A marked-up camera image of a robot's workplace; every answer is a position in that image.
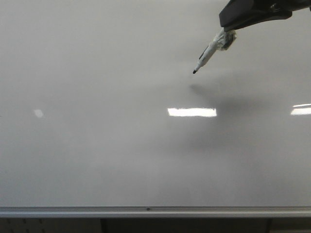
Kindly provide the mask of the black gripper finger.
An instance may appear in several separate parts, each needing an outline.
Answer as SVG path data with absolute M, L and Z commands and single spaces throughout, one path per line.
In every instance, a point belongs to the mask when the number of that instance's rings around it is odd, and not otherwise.
M 294 11 L 311 7 L 309 0 L 231 0 L 219 13 L 224 31 L 238 30 L 258 23 L 284 20 Z

